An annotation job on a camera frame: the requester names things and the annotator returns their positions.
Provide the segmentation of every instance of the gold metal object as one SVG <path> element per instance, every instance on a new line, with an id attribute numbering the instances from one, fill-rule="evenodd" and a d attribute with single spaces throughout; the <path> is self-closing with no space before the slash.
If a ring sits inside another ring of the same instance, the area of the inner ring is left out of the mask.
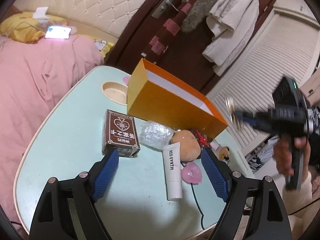
<path id="1" fill-rule="evenodd" d="M 238 130 L 241 130 L 243 127 L 243 122 L 242 122 L 242 120 L 239 120 L 235 116 L 235 103 L 234 103 L 233 98 L 231 96 L 226 98 L 226 105 L 227 105 L 227 109 L 230 113 L 231 123 L 233 124 L 233 126 L 235 128 L 237 128 Z"/>

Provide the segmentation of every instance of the gray fur scarf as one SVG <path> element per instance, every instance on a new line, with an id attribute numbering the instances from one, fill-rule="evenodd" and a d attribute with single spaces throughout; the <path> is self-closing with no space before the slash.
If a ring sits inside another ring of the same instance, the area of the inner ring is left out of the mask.
<path id="1" fill-rule="evenodd" d="M 184 19 L 181 29 L 183 32 L 191 32 L 203 19 L 209 15 L 211 8 L 218 0 L 197 0 Z"/>

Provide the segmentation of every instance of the tube cap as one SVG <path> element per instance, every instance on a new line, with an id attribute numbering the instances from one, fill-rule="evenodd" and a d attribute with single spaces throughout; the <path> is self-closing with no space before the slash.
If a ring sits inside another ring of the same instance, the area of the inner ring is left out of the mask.
<path id="1" fill-rule="evenodd" d="M 168 183 L 168 200 L 178 201 L 182 198 L 182 184 L 181 180 L 172 181 Z"/>

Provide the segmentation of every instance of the pink blanket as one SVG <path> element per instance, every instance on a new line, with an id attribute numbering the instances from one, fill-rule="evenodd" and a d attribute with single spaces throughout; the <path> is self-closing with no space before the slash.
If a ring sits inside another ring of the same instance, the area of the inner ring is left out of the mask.
<path id="1" fill-rule="evenodd" d="M 103 58 L 86 37 L 24 44 L 0 36 L 0 204 L 10 221 L 20 222 L 13 181 L 28 144 L 60 99 L 97 65 Z"/>

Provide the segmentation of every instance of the human hand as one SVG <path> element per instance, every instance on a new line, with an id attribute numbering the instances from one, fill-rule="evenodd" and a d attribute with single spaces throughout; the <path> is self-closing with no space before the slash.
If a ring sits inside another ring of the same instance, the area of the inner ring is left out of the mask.
<path id="1" fill-rule="evenodd" d="M 294 145 L 297 149 L 303 150 L 303 174 L 302 181 L 308 177 L 308 164 L 310 160 L 310 144 L 306 137 L 295 138 Z M 289 151 L 289 142 L 286 138 L 281 138 L 273 148 L 273 159 L 276 161 L 276 167 L 280 174 L 285 176 L 293 175 L 291 168 L 292 154 Z"/>

